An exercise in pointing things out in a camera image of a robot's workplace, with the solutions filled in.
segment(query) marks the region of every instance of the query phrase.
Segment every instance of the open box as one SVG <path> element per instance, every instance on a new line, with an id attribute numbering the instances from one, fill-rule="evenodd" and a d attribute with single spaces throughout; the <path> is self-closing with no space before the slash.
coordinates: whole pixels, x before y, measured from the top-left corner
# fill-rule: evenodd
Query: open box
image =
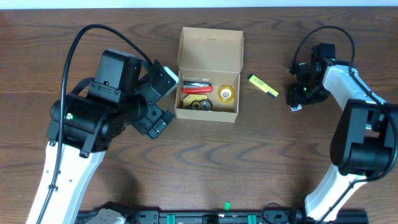
<path id="1" fill-rule="evenodd" d="M 234 123 L 239 113 L 239 84 L 243 66 L 243 31 L 183 27 L 178 49 L 180 83 L 175 99 L 177 118 Z M 183 81 L 208 82 L 211 111 L 183 108 Z M 223 103 L 218 98 L 222 86 L 234 89 L 234 99 Z"/>

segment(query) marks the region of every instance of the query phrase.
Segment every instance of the red box cutter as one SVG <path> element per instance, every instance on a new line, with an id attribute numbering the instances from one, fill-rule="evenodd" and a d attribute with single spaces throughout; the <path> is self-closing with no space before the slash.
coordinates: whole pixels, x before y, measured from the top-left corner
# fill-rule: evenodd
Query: red box cutter
<path id="1" fill-rule="evenodd" d="M 187 94 L 211 93 L 212 91 L 213 87 L 211 86 L 211 84 L 203 82 L 184 81 L 182 87 L 182 93 Z"/>

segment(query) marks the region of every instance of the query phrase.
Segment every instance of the green tape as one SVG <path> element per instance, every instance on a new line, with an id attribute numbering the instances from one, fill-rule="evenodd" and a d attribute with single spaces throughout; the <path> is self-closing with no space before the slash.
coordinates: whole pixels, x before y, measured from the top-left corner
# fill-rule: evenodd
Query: green tape
<path id="1" fill-rule="evenodd" d="M 256 215 L 248 215 L 248 220 L 249 220 L 249 224 L 256 224 L 257 223 Z"/>
<path id="2" fill-rule="evenodd" d="M 175 215 L 167 215 L 167 224 L 175 224 Z"/>
<path id="3" fill-rule="evenodd" d="M 229 208 L 231 208 L 231 202 L 225 202 L 224 211 L 228 212 Z"/>

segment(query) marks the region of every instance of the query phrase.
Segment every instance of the table surface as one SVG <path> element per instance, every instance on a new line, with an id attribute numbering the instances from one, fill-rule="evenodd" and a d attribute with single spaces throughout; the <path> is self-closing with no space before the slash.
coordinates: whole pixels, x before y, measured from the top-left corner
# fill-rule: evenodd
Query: table surface
<path id="1" fill-rule="evenodd" d="M 239 116 L 234 124 L 176 119 L 156 140 L 134 128 L 112 141 L 88 186 L 81 209 L 107 201 L 163 210 L 261 209 L 268 202 L 301 206 L 329 168 L 331 138 L 341 110 L 325 102 L 291 112 L 287 68 L 302 38 L 322 25 L 344 27 L 356 41 L 355 65 L 385 100 L 398 103 L 397 8 L 90 9 L 0 12 L 0 222 L 24 223 L 45 159 L 50 108 L 60 96 L 70 44 L 85 25 L 109 25 L 152 60 L 177 71 L 182 27 L 243 30 L 244 67 Z M 336 44 L 348 60 L 348 39 L 334 30 L 312 37 L 310 47 Z M 104 30 L 91 30 L 75 52 L 68 91 L 95 76 L 104 49 L 134 51 Z M 280 95 L 265 95 L 253 73 Z M 160 101 L 172 109 L 175 95 Z M 366 184 L 346 203 L 364 208 L 371 223 L 395 223 L 398 173 Z"/>

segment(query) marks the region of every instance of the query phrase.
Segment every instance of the white wall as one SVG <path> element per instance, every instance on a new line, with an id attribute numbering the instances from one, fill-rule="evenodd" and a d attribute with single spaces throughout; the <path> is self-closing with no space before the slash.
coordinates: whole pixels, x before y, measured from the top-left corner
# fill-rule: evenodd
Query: white wall
<path id="1" fill-rule="evenodd" d="M 0 0 L 0 9 L 398 6 L 398 0 Z"/>

